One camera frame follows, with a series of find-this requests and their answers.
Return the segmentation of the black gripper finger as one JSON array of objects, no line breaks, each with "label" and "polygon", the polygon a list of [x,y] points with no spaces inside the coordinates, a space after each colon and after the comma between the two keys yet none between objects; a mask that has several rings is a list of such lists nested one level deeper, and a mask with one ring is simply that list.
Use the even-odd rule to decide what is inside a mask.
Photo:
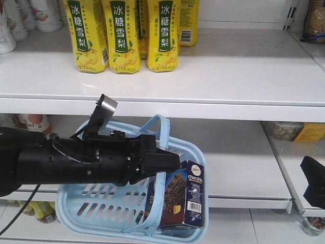
[{"label": "black gripper finger", "polygon": [[300,167],[308,182],[304,198],[311,206],[324,209],[324,165],[310,156],[304,156]]}]

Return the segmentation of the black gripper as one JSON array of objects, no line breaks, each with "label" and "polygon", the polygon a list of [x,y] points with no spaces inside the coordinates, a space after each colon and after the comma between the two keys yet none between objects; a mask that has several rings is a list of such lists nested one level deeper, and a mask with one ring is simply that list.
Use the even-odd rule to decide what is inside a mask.
[{"label": "black gripper", "polygon": [[157,173],[171,173],[180,168],[177,154],[156,149],[154,135],[126,137],[124,132],[114,131],[108,136],[89,133],[83,139],[91,152],[99,156],[92,166],[86,167],[92,174],[84,177],[84,183],[134,185]]}]

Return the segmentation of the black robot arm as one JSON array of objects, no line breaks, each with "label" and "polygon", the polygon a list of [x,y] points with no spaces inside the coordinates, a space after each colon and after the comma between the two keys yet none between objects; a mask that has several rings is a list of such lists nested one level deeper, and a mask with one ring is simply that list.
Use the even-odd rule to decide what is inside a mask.
[{"label": "black robot arm", "polygon": [[83,131],[82,138],[48,139],[39,132],[1,127],[2,196],[22,185],[111,183],[123,187],[179,167],[179,156],[159,149],[153,135]]}]

